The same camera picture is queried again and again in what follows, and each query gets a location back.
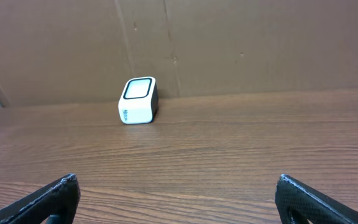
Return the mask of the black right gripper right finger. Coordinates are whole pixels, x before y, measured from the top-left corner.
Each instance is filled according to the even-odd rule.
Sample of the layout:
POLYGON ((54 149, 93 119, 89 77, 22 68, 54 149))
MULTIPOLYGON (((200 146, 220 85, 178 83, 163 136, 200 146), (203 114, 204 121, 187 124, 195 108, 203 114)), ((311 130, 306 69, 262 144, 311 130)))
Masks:
POLYGON ((358 212, 314 188, 282 174, 275 204, 282 223, 358 223, 358 212))

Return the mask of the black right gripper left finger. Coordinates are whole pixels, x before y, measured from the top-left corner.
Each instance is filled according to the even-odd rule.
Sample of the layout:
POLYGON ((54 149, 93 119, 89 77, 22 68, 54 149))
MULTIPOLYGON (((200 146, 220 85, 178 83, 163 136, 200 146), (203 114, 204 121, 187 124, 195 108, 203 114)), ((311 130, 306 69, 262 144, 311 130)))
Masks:
POLYGON ((72 223, 80 201, 75 174, 67 174, 0 209, 0 224, 72 223))

